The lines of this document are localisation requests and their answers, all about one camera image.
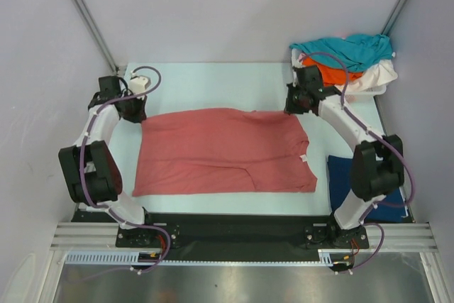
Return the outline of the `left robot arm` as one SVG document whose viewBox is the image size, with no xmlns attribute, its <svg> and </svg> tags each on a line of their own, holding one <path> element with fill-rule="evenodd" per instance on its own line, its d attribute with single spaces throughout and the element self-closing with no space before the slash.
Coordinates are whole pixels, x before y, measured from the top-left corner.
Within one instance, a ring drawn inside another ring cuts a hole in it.
<svg viewBox="0 0 454 303">
<path fill-rule="evenodd" d="M 99 78 L 99 91 L 89 102 L 81 135 L 58 153 L 72 201 L 108 214 L 123 229 L 133 229 L 133 239 L 142 246 L 155 241 L 157 229 L 145 221 L 144 208 L 123 191 L 109 142 L 120 120 L 141 123 L 146 119 L 143 93 L 150 84 L 148 77 L 137 75 L 128 81 L 118 76 Z"/>
</svg>

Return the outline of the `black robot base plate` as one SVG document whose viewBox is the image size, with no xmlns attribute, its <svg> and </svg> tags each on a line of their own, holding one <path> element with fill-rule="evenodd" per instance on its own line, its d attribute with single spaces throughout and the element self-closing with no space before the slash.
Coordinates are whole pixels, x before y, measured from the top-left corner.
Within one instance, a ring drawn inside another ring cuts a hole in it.
<svg viewBox="0 0 454 303">
<path fill-rule="evenodd" d="M 315 260 L 321 249 L 343 253 L 370 247 L 365 228 L 342 231 L 331 216 L 238 214 L 146 214 L 162 228 L 118 228 L 118 248 L 141 249 L 139 261 L 298 262 Z"/>
</svg>

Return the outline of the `pink polo shirt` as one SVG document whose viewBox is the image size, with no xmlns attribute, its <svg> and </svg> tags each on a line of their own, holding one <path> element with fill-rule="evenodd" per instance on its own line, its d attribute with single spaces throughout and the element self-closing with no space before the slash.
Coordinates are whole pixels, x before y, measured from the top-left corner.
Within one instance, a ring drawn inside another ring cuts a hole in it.
<svg viewBox="0 0 454 303">
<path fill-rule="evenodd" d="M 135 197 L 316 190 L 296 116 L 200 109 L 154 116 L 141 128 Z"/>
</svg>

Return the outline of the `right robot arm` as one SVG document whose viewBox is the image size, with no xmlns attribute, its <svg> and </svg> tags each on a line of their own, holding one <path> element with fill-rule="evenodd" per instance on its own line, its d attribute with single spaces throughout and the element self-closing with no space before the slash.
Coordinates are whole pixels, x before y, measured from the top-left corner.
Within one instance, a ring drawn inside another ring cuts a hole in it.
<svg viewBox="0 0 454 303">
<path fill-rule="evenodd" d="M 353 152 L 350 191 L 334 211 L 336 224 L 327 229 L 328 241 L 343 247 L 353 238 L 373 206 L 404 183 L 403 143 L 396 135 L 383 136 L 355 115 L 345 95 L 323 85 L 316 66 L 294 68 L 294 81 L 287 85 L 284 111 L 313 113 L 327 122 Z"/>
</svg>

